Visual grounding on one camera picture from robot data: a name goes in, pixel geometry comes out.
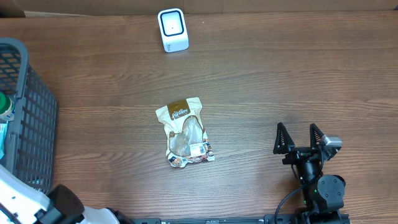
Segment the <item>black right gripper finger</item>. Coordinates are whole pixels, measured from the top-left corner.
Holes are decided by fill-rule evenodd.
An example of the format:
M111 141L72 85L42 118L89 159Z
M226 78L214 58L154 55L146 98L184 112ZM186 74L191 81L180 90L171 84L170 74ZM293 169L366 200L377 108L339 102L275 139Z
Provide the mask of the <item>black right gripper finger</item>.
M310 147L316 148L319 145L322 145L323 136L324 134L321 132L318 126L315 123L312 123L310 125Z
M277 124L277 136L275 139L273 154L287 154L295 147L295 143L287 132L282 122Z

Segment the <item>brown snack pouch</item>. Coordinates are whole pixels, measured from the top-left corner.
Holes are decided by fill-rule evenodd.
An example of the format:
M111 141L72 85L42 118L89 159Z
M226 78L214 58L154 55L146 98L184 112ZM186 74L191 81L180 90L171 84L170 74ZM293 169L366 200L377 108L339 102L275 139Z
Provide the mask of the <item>brown snack pouch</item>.
M169 103L155 111L167 136L166 157L172 167L215 160L200 113L198 97Z

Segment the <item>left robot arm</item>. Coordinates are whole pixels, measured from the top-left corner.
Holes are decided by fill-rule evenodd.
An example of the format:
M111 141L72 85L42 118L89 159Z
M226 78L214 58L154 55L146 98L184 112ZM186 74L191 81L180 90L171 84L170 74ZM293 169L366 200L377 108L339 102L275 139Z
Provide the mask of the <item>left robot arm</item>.
M44 194L1 167L1 224L12 223L120 224L132 221L117 210L84 206L64 185Z

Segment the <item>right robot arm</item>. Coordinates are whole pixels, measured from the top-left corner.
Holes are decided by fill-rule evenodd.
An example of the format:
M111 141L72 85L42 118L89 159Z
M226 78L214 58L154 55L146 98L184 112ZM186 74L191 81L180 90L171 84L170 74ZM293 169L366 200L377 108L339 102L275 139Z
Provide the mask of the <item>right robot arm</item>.
M316 124L310 125L310 145L297 147L283 123L277 124L273 153L283 154L282 163L289 165L300 186L278 204L274 223L350 223L348 215L340 213L344 207L346 182L339 175L325 175L325 161L332 159L342 148L342 140L329 137ZM283 204L301 192L304 207L292 215L280 215Z

